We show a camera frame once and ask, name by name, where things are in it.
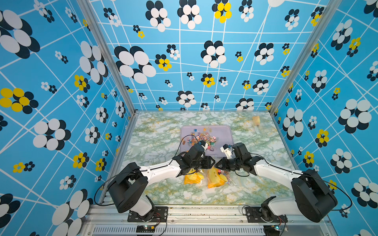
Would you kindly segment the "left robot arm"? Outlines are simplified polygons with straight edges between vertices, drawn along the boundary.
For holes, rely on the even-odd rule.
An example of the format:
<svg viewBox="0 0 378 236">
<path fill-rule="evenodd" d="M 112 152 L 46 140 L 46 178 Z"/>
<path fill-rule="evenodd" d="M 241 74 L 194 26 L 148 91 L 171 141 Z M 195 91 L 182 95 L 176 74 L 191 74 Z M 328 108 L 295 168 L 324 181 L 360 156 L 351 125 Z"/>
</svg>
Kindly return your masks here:
<svg viewBox="0 0 378 236">
<path fill-rule="evenodd" d="M 144 194 L 145 189 L 166 179 L 185 176 L 200 169 L 211 169 L 215 160 L 206 155 L 206 147 L 207 144 L 201 141 L 189 151 L 156 165 L 128 164 L 107 187 L 118 213 L 130 211 L 143 221 L 151 220 L 157 211 L 152 200 Z"/>
</svg>

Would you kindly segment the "yellow duck ziploc bag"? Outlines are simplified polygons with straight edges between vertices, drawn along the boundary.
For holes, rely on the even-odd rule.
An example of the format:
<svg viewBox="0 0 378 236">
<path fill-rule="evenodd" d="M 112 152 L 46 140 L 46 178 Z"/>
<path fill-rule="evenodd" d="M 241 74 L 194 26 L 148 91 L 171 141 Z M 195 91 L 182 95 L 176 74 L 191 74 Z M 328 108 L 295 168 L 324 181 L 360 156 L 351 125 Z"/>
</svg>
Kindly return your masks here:
<svg viewBox="0 0 378 236">
<path fill-rule="evenodd" d="M 231 172 L 212 167 L 207 172 L 207 187 L 217 188 L 222 186 L 236 186 Z"/>
<path fill-rule="evenodd" d="M 191 169 L 184 177 L 184 184 L 201 184 L 204 180 L 204 175 L 201 171 Z"/>
</svg>

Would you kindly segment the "aluminium front rail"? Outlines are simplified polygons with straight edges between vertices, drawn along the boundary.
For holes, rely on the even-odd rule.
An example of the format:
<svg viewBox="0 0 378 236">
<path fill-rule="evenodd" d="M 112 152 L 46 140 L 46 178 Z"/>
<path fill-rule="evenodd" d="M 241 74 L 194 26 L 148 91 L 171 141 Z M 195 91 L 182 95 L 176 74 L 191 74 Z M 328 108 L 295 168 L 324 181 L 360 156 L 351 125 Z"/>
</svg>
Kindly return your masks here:
<svg viewBox="0 0 378 236">
<path fill-rule="evenodd" d="M 279 236 L 335 236 L 329 217 L 319 223 L 303 216 L 285 215 L 287 223 L 249 223 L 243 206 L 170 205 L 166 222 L 131 223 L 129 213 L 118 213 L 112 206 L 94 207 L 83 226 L 82 236 L 266 236 L 264 226 L 280 227 Z M 137 234 L 138 225 L 154 225 L 153 234 Z"/>
</svg>

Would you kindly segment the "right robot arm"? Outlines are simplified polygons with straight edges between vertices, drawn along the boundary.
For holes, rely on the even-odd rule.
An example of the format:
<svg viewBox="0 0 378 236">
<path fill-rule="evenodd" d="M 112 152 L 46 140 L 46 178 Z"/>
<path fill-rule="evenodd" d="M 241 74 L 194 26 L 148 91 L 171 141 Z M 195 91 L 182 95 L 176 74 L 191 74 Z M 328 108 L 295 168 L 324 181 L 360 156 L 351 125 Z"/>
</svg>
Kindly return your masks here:
<svg viewBox="0 0 378 236">
<path fill-rule="evenodd" d="M 215 165 L 217 169 L 228 172 L 245 172 L 268 178 L 293 191 L 293 196 L 278 198 L 272 196 L 260 207 L 260 217 L 271 222 L 282 215 L 302 215 L 312 222 L 319 223 L 338 204 L 326 182 L 315 170 L 305 172 L 291 170 L 268 162 L 259 154 L 250 153 L 243 143 L 232 146 L 223 145 L 225 154 Z"/>
</svg>

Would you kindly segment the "left controller board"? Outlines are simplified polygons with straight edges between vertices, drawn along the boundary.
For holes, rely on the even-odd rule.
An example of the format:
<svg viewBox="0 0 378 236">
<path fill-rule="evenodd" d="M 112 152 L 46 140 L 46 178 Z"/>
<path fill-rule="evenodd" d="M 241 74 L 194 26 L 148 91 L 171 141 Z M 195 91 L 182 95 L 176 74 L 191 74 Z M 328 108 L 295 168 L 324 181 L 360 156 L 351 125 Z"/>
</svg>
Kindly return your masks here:
<svg viewBox="0 0 378 236">
<path fill-rule="evenodd" d="M 136 228 L 137 234 L 153 234 L 155 232 L 154 225 L 138 225 Z"/>
</svg>

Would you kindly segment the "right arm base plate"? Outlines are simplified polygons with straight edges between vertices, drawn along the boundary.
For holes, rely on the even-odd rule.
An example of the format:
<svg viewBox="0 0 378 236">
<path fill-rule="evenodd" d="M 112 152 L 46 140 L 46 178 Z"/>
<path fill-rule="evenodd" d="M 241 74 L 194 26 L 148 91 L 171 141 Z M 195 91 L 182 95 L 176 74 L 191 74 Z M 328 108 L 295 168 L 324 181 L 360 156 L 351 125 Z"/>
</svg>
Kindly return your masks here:
<svg viewBox="0 0 378 236">
<path fill-rule="evenodd" d="M 249 223 L 287 223 L 288 219 L 285 215 L 276 216 L 262 207 L 243 206 L 242 213 L 246 216 Z"/>
</svg>

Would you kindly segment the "pile of candies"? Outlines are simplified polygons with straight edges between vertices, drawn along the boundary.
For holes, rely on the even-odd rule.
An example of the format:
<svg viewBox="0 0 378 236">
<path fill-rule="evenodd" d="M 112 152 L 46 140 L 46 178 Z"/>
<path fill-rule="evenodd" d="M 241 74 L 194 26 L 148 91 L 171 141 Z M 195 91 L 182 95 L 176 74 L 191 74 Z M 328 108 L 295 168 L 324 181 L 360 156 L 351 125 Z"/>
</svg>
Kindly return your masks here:
<svg viewBox="0 0 378 236">
<path fill-rule="evenodd" d="M 218 142 L 218 137 L 210 133 L 211 128 L 194 128 L 190 130 L 188 135 L 185 135 L 185 138 L 182 142 L 182 145 L 191 147 L 197 144 L 199 141 L 206 141 L 208 144 L 208 151 L 215 151 L 216 144 Z"/>
</svg>

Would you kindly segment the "clear ziploc bag of lollipops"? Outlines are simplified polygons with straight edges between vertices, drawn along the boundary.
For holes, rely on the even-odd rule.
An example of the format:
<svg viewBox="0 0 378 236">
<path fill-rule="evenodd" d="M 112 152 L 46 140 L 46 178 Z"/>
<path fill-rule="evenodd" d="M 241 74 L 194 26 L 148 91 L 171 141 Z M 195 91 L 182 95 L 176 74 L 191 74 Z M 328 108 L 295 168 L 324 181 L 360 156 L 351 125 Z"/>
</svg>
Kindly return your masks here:
<svg viewBox="0 0 378 236">
<path fill-rule="evenodd" d="M 259 127 L 260 126 L 260 116 L 252 115 L 252 123 L 255 127 Z"/>
</svg>

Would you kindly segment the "right controller board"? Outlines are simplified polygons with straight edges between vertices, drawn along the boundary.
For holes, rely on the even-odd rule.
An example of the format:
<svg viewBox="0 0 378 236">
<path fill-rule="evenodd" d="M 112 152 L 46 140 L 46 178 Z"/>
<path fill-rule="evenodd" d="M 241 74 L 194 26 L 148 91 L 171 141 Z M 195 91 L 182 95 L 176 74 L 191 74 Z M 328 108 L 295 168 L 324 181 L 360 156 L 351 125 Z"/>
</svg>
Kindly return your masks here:
<svg viewBox="0 0 378 236">
<path fill-rule="evenodd" d="M 280 227 L 277 225 L 271 225 L 271 226 L 265 225 L 264 231 L 266 235 L 274 235 L 274 236 L 278 236 L 281 233 Z"/>
</svg>

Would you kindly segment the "lilac plastic tray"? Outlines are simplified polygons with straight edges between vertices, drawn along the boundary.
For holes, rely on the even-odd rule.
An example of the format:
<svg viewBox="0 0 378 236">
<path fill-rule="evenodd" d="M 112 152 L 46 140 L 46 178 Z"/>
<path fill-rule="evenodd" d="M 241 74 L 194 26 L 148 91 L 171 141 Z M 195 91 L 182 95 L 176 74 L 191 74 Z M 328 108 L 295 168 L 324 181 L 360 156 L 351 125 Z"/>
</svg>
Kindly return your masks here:
<svg viewBox="0 0 378 236">
<path fill-rule="evenodd" d="M 208 144 L 206 155 L 215 158 L 225 157 L 221 148 L 224 145 L 232 146 L 234 144 L 231 128 L 227 125 L 183 126 L 180 138 L 184 138 L 179 148 L 180 152 L 188 151 L 197 141 L 205 141 Z"/>
</svg>

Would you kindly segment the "controller board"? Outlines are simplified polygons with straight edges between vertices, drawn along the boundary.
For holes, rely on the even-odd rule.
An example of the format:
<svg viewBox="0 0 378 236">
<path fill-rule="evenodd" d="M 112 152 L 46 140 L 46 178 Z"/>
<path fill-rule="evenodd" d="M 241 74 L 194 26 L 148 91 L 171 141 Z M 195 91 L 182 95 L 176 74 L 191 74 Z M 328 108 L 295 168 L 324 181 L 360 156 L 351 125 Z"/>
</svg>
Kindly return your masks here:
<svg viewBox="0 0 378 236">
<path fill-rule="evenodd" d="M 277 225 L 271 225 L 271 226 L 265 225 L 264 231 L 266 235 L 274 235 L 274 236 L 278 236 L 281 233 L 280 227 Z"/>
<path fill-rule="evenodd" d="M 153 234 L 155 232 L 154 225 L 138 225 L 136 228 L 137 234 Z"/>
</svg>

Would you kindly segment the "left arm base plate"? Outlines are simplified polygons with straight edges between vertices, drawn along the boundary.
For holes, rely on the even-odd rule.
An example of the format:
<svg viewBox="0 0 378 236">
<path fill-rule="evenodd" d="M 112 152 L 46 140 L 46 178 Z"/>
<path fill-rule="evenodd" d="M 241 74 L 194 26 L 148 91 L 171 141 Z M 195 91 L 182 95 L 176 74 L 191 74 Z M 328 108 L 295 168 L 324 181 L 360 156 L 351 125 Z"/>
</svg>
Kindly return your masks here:
<svg viewBox="0 0 378 236">
<path fill-rule="evenodd" d="M 146 215 L 142 216 L 135 211 L 130 210 L 128 222 L 142 223 L 142 222 L 166 222 L 168 217 L 168 207 L 154 207 Z"/>
</svg>

